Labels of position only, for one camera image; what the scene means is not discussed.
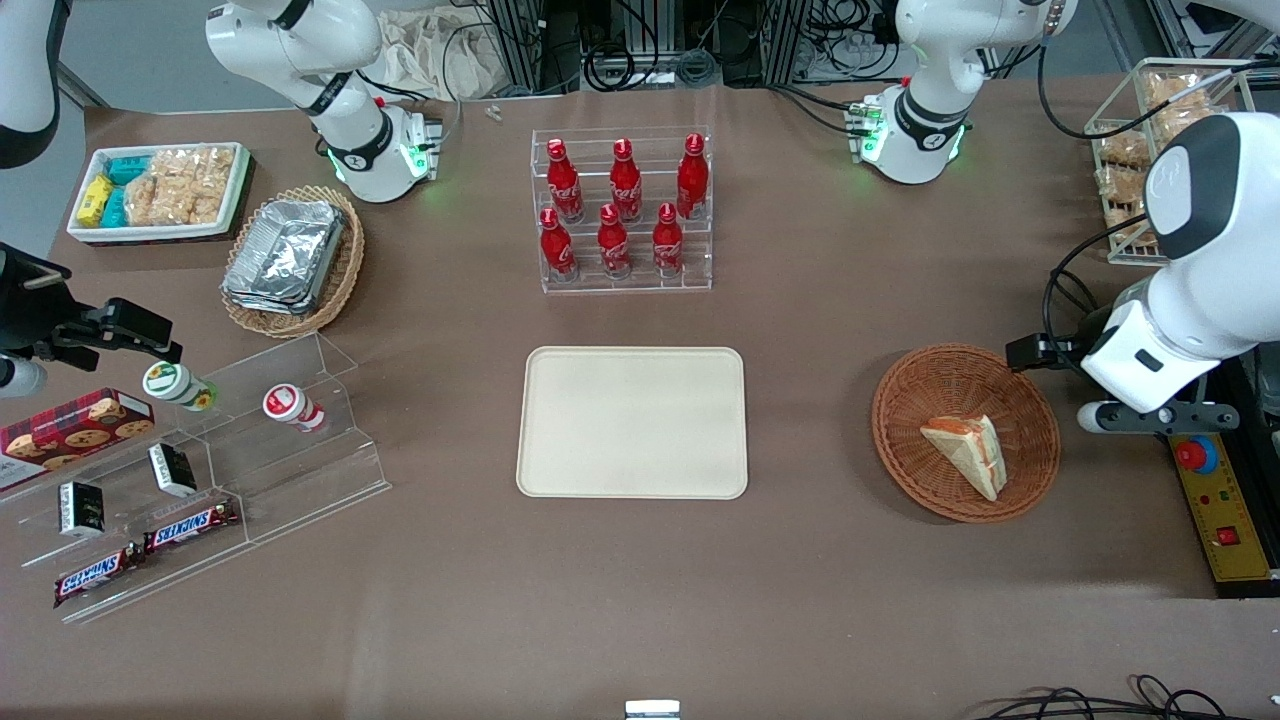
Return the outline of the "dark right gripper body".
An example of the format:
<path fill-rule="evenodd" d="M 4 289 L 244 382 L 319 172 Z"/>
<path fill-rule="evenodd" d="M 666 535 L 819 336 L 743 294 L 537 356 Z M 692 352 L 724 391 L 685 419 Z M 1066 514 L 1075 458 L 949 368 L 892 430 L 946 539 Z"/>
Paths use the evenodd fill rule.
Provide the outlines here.
<path fill-rule="evenodd" d="M 29 348 L 77 319 L 69 278 L 70 270 L 56 263 L 1 246 L 1 348 Z"/>

